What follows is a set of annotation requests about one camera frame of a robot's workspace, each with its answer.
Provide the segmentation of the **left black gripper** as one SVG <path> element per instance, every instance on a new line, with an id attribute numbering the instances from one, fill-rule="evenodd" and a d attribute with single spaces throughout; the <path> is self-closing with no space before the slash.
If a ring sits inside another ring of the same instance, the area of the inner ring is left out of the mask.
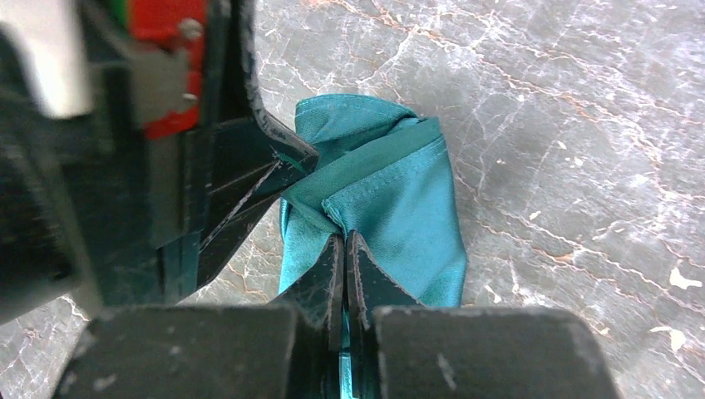
<path id="1" fill-rule="evenodd" d="M 1 31 L 1 320 L 213 281 L 317 151 L 259 121 L 251 1 L 76 1 L 93 111 L 44 116 Z"/>

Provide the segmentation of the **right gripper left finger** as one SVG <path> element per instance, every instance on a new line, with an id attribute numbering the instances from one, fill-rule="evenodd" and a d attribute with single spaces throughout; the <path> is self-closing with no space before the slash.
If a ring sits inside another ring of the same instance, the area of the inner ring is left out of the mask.
<path id="1" fill-rule="evenodd" d="M 342 350 L 343 238 L 328 237 L 313 266 L 275 298 L 293 311 L 285 357 L 287 398 L 339 398 Z"/>

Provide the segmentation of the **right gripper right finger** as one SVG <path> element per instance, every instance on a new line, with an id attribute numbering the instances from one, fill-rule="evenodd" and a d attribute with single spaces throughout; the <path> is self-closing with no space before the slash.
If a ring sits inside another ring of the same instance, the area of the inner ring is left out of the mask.
<path id="1" fill-rule="evenodd" d="M 346 290 L 352 394 L 356 398 L 413 398 L 421 390 L 415 356 L 420 303 L 377 264 L 363 236 L 346 242 Z"/>

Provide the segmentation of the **teal cloth napkin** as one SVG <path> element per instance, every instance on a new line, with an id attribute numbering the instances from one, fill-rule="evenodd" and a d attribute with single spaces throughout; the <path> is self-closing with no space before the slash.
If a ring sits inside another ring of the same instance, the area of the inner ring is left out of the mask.
<path id="1" fill-rule="evenodd" d="M 459 306 L 467 257 L 439 120 L 373 96 L 327 94 L 297 104 L 295 130 L 319 161 L 283 193 L 280 289 L 312 268 L 332 234 L 354 231 L 414 298 Z"/>

